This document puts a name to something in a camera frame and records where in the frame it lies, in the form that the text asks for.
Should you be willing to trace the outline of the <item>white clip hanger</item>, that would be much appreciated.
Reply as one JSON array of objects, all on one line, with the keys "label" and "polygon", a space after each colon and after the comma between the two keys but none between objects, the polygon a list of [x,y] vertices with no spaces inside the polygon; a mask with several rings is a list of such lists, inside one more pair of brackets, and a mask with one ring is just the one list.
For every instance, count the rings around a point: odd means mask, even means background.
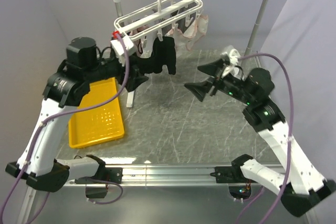
[{"label": "white clip hanger", "polygon": [[203,10],[202,0],[156,0],[128,14],[121,15],[121,0],[114,0],[118,18],[114,21],[114,29],[122,35],[128,35],[132,41],[157,33],[162,39],[162,28],[173,25],[176,21]]}]

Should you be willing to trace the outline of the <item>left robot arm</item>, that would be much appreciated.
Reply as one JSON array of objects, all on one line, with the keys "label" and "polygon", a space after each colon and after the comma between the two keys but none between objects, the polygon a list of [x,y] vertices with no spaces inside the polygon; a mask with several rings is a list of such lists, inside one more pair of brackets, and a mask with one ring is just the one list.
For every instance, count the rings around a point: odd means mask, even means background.
[{"label": "left robot arm", "polygon": [[97,81],[116,78],[123,89],[135,90],[147,81],[131,63],[135,45],[130,36],[111,41],[112,55],[102,56],[94,39],[78,37],[66,48],[66,58],[52,74],[43,91],[41,111],[33,134],[21,157],[8,163],[6,172],[40,191],[57,192],[73,179],[100,183],[108,176],[105,162],[93,155],[62,161],[57,149],[70,118],[80,113],[80,104]]}]

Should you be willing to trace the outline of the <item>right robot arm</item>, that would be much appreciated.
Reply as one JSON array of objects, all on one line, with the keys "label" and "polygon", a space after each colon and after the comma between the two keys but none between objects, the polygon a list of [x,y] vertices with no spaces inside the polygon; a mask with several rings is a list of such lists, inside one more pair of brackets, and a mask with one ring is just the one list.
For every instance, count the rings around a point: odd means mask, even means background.
[{"label": "right robot arm", "polygon": [[245,104],[247,123],[265,140],[286,173],[280,174],[259,163],[248,154],[234,159],[229,168],[216,167],[211,174],[217,183],[257,182],[280,196],[285,209],[301,217],[335,192],[335,181],[326,179],[307,158],[290,135],[290,125],[270,98],[275,85],[268,70],[253,68],[246,78],[233,75],[227,60],[217,60],[198,70],[209,77],[203,82],[185,83],[199,101],[206,94],[220,91]]}]

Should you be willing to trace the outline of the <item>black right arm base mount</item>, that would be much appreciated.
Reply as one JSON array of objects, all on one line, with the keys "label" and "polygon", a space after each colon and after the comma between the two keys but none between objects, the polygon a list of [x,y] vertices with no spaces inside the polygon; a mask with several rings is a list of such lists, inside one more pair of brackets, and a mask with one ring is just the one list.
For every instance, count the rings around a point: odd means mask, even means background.
[{"label": "black right arm base mount", "polygon": [[217,184],[236,182],[231,166],[216,166],[214,167],[214,171],[210,173],[210,176],[215,178]]}]

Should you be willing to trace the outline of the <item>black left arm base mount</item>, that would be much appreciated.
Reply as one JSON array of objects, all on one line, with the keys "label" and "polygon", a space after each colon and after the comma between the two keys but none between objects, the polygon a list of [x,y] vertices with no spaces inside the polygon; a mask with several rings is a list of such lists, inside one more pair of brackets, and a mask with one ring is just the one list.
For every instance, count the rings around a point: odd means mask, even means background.
[{"label": "black left arm base mount", "polygon": [[76,184],[94,184],[94,183],[105,183],[113,182],[121,184],[123,177],[122,167],[104,168],[104,170],[98,172],[98,174],[93,177],[83,177],[75,179]]}]

